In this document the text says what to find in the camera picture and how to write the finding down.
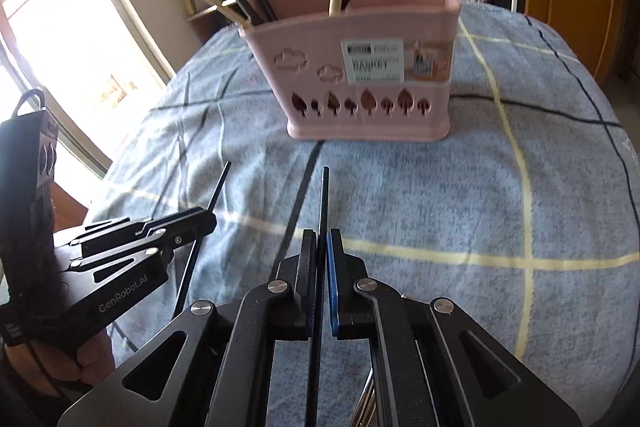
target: yellow stripe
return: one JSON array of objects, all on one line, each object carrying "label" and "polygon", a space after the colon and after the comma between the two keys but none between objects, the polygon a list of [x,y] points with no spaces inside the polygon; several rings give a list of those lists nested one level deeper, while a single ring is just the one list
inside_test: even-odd
[{"label": "yellow stripe", "polygon": [[[464,33],[458,33],[458,36],[466,37]],[[531,44],[523,44],[522,42],[510,41],[509,39],[499,39],[496,37],[485,37],[484,35],[474,35],[474,34],[469,34],[469,36],[476,41],[501,42],[503,44],[511,44],[513,46],[517,46],[518,48],[523,48],[525,50],[542,53],[543,55],[555,55],[555,53],[552,50],[546,50],[544,48],[532,46]],[[558,55],[562,58],[567,58],[568,60],[572,60],[574,62],[580,62],[579,58],[572,57],[571,55],[566,55],[564,53],[558,53]]]},{"label": "yellow stripe", "polygon": [[466,29],[466,26],[460,20],[460,28],[462,28],[462,32],[465,37],[471,44],[471,48],[473,49],[476,57],[480,64],[482,64],[484,68],[484,72],[486,73],[487,79],[489,80],[489,84],[491,86],[491,91],[494,94],[494,102],[495,107],[500,114],[500,119],[502,120],[502,126],[504,127],[504,132],[509,139],[509,143],[511,144],[511,148],[513,149],[513,154],[516,158],[516,164],[518,165],[518,171],[520,171],[520,178],[522,180],[522,219],[524,225],[524,237],[523,237],[523,246],[524,246],[524,259],[528,263],[529,266],[526,267],[524,272],[524,299],[522,306],[522,318],[520,320],[520,329],[518,330],[518,342],[516,343],[516,351],[515,356],[518,359],[522,359],[524,356],[524,352],[527,349],[527,338],[529,337],[529,319],[531,316],[531,307],[533,304],[533,267],[529,261],[533,260],[532,253],[532,243],[533,243],[533,230],[531,224],[531,214],[532,214],[532,198],[531,198],[531,182],[529,180],[529,172],[527,171],[527,165],[524,161],[524,155],[522,154],[522,150],[518,143],[516,142],[515,137],[513,136],[513,132],[511,131],[511,125],[509,124],[509,119],[507,118],[507,113],[504,110],[504,106],[500,101],[500,90],[498,89],[498,84],[495,81],[494,72],[484,60],[484,57],[478,50],[476,43],[473,40],[473,37],[469,34]]},{"label": "yellow stripe", "polygon": [[402,259],[412,259],[414,261],[428,261],[436,264],[466,264],[473,266],[491,266],[496,268],[516,269],[525,269],[527,266],[522,257],[505,257],[502,255],[481,253],[457,253],[426,250],[424,248],[398,247],[396,245],[384,245],[382,243],[372,243],[370,241],[362,241],[360,239],[347,239],[345,237],[342,238],[342,243],[346,250],[375,253],[390,257],[400,257]]},{"label": "yellow stripe", "polygon": [[532,267],[547,271],[581,271],[620,268],[640,261],[640,253],[628,253],[613,259],[534,259]]},{"label": "yellow stripe", "polygon": [[[103,181],[104,185],[117,190],[121,194],[143,198],[150,201],[159,201],[160,197],[156,194],[138,190],[136,188],[127,188],[122,185],[115,184],[110,181]],[[165,201],[167,206],[178,208],[177,199],[169,199]],[[180,201],[180,206],[197,206],[192,201]],[[285,225],[272,223],[263,219],[245,216],[238,212],[220,212],[216,211],[216,215],[223,221],[229,223],[237,223],[242,227],[254,229],[259,232],[270,233],[272,235],[284,235]],[[294,229],[294,237],[302,238],[303,229],[296,227]],[[348,251],[372,253],[377,255],[386,255],[389,257],[398,257],[400,259],[411,259],[413,261],[424,261],[425,263],[447,264],[449,266],[486,266],[493,268],[511,268],[525,270],[533,268],[542,271],[583,271],[583,270],[603,270],[610,268],[619,268],[626,264],[637,263],[640,261],[640,253],[629,253],[613,259],[531,259],[526,261],[523,257],[507,257],[501,254],[484,254],[484,253],[460,253],[446,252],[439,250],[429,250],[428,248],[402,247],[400,245],[387,245],[385,243],[374,243],[372,241],[362,241],[360,239],[348,239],[343,237],[342,242]]]}]

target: pink plastic basket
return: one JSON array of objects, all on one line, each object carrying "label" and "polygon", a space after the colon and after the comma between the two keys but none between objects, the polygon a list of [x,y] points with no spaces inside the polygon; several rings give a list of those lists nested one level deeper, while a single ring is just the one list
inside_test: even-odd
[{"label": "pink plastic basket", "polygon": [[[269,0],[241,31],[301,139],[438,140],[449,132],[456,0]],[[249,0],[257,9],[255,0]]]}]

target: leaf cutout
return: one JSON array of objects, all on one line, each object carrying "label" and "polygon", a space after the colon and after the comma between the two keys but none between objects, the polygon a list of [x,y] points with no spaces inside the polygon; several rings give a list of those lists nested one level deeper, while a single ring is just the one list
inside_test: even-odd
[{"label": "leaf cutout", "polygon": [[302,98],[300,98],[296,93],[294,93],[291,97],[291,102],[293,103],[293,107],[296,108],[302,116],[306,118],[306,103]]},{"label": "leaf cutout", "polygon": [[350,98],[347,98],[347,100],[344,101],[344,108],[349,111],[351,116],[353,116],[358,108],[358,104],[353,102]]},{"label": "leaf cutout", "polygon": [[418,110],[423,116],[426,116],[426,114],[429,112],[431,108],[431,104],[429,103],[429,100],[427,100],[426,98],[423,98],[420,100],[420,102],[418,102],[415,105],[415,107],[418,108]]},{"label": "leaf cutout", "polygon": [[402,109],[404,114],[409,114],[409,110],[414,107],[414,97],[406,89],[400,91],[398,95],[398,107]]},{"label": "leaf cutout", "polygon": [[362,107],[367,111],[367,114],[369,116],[373,114],[373,111],[378,106],[376,97],[373,96],[373,93],[370,92],[369,89],[365,89],[360,95],[360,103],[362,104]]},{"label": "leaf cutout", "polygon": [[338,98],[331,91],[329,91],[329,95],[327,97],[326,107],[334,112],[334,116],[338,116],[338,110],[340,109],[340,100],[338,100]]},{"label": "leaf cutout", "polygon": [[322,106],[320,105],[320,102],[318,102],[318,100],[313,99],[311,101],[311,104],[309,104],[311,106],[311,110],[315,111],[318,116],[322,116]]},{"label": "leaf cutout", "polygon": [[394,109],[394,103],[390,98],[383,98],[380,102],[380,107],[385,110],[386,115],[391,115],[391,111]]}]

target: finger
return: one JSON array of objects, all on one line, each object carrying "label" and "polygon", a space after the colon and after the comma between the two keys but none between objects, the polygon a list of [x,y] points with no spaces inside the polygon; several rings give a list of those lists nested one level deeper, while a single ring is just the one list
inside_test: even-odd
[{"label": "finger", "polygon": [[80,380],[89,385],[96,386],[113,373],[115,367],[113,355],[107,353],[100,360],[83,367],[80,373]]},{"label": "finger", "polygon": [[102,359],[107,353],[111,353],[111,339],[106,330],[102,330],[78,347],[76,359],[82,366],[90,365]]},{"label": "finger", "polygon": [[49,376],[60,381],[76,381],[80,378],[77,363],[60,351],[57,347],[34,341],[31,344]]}]

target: product label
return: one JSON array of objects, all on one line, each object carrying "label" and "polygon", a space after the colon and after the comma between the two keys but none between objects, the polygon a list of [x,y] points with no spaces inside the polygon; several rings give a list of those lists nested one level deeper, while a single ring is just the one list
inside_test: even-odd
[{"label": "product label", "polygon": [[402,39],[344,39],[340,44],[349,84],[404,82]]},{"label": "product label", "polygon": [[451,67],[451,49],[417,41],[404,50],[404,61],[412,64],[404,72],[406,80],[446,80]]}]

